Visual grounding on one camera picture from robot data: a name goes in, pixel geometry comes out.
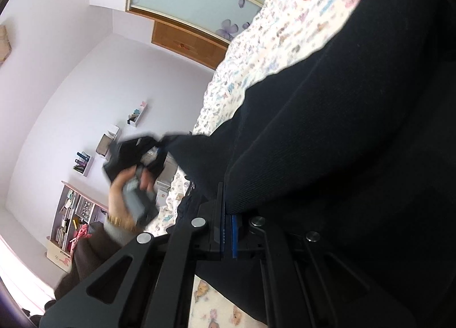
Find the small cabinet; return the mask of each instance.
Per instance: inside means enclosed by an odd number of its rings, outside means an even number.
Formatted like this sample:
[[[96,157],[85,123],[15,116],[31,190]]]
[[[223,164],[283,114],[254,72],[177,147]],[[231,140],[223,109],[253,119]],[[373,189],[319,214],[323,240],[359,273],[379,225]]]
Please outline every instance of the small cabinet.
[[[159,22],[154,25],[152,43],[212,69],[220,64],[226,52],[224,47],[219,47],[192,33]]]

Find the box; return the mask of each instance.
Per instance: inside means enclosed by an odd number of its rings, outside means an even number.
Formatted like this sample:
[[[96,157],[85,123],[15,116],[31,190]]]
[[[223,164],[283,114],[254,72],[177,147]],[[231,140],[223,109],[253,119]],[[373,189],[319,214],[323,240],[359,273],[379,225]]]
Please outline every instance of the box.
[[[157,190],[157,200],[156,204],[158,207],[166,206],[166,199],[168,197],[168,192],[158,189]]]
[[[51,240],[47,240],[46,257],[67,273],[71,270],[70,255],[63,252],[59,246]]]

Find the floral bedsheet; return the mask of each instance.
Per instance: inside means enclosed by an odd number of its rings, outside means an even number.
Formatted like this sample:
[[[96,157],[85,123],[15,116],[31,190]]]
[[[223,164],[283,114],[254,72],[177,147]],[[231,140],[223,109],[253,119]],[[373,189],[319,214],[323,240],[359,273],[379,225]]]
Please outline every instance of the floral bedsheet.
[[[266,328],[195,276],[188,328]]]
[[[210,135],[234,115],[243,103],[247,88],[322,48],[342,28],[358,2],[359,0],[265,0],[251,25],[232,40],[225,59],[216,69],[204,94],[203,108],[193,134]],[[178,169],[166,206],[161,207],[159,216],[149,225],[148,231],[160,235],[174,224],[177,207],[188,185],[185,173]],[[225,318],[220,320],[222,310],[225,315],[229,311],[233,314],[233,305],[222,298],[214,297],[207,302],[209,301],[213,301],[211,309],[206,308],[206,313],[202,315],[206,317],[201,318],[200,313],[193,310],[189,327],[224,328],[230,324],[256,327],[257,323],[247,323],[247,318],[243,325],[235,324],[236,318],[232,322],[227,322]],[[197,309],[198,304],[199,302],[194,303],[194,309]]]

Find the sleeve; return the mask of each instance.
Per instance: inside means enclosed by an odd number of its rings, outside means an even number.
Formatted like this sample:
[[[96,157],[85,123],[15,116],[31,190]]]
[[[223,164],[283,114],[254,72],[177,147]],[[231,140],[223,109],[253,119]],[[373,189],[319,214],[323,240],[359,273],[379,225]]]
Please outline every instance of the sleeve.
[[[104,228],[97,229],[90,238],[79,240],[74,250],[71,270],[54,291],[56,300],[72,290],[120,248]]]

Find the storage box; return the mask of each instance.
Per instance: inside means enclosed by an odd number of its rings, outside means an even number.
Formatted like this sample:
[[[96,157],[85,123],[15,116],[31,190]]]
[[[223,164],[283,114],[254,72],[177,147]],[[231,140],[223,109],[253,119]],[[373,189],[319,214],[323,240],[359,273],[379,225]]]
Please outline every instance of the storage box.
[[[47,239],[46,257],[55,263],[59,268],[67,273],[71,270],[70,255],[63,252],[60,247],[53,241]]]

